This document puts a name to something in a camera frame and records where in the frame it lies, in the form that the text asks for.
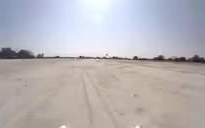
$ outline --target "treeline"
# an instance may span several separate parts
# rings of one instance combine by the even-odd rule
[[[205,58],[200,57],[199,55],[194,55],[193,57],[186,58],[186,57],[171,57],[165,58],[163,55],[159,55],[152,59],[148,58],[140,58],[138,56],[134,56],[132,59],[130,58],[123,58],[123,57],[90,57],[90,56],[79,56],[79,59],[112,59],[112,60],[154,60],[154,61],[172,61],[172,62],[197,62],[197,63],[205,63]]]
[[[43,58],[44,54],[38,54],[36,57]],[[10,47],[0,48],[0,58],[2,59],[16,59],[16,58],[31,59],[36,57],[34,56],[33,52],[29,50],[21,49],[17,52]]]
[[[148,60],[146,58],[138,58],[137,56],[133,57],[133,60]],[[192,57],[186,58],[186,57],[171,57],[171,58],[165,58],[163,55],[159,55],[157,57],[154,57],[153,59],[155,61],[173,61],[173,62],[197,62],[197,63],[205,63],[205,58],[200,57],[199,55],[194,55]]]

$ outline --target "tire track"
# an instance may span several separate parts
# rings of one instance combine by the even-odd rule
[[[91,108],[90,101],[89,101],[89,96],[88,96],[88,93],[87,93],[87,90],[86,90],[86,82],[84,80],[83,72],[81,72],[81,78],[82,78],[82,81],[83,81],[84,99],[86,101],[87,113],[88,113],[88,116],[89,116],[89,123],[90,123],[90,127],[92,127],[92,125],[93,125],[92,108]]]
[[[100,102],[102,103],[105,112],[107,113],[107,115],[108,115],[109,118],[111,119],[111,121],[112,121],[114,127],[115,127],[115,128],[119,128],[117,121],[115,120],[115,118],[114,118],[113,114],[111,113],[111,111],[108,109],[108,106],[107,106],[106,102],[103,100],[103,98],[102,98],[102,96],[101,96],[101,94],[100,94],[98,88],[95,86],[95,84],[94,84],[92,78],[89,76],[89,73],[88,73],[87,71],[85,71],[85,74],[86,74],[86,76],[87,76],[87,79],[89,79],[90,84],[91,84],[92,87],[94,88],[98,99],[99,99]]]

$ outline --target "sky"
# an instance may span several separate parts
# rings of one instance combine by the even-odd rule
[[[0,0],[0,47],[50,56],[205,57],[205,0]]]

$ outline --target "dirt road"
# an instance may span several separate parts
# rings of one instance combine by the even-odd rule
[[[205,65],[0,60],[0,128],[205,128]]]

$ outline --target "sandy ground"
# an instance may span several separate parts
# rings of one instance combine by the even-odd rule
[[[205,128],[205,64],[0,60],[0,128]]]

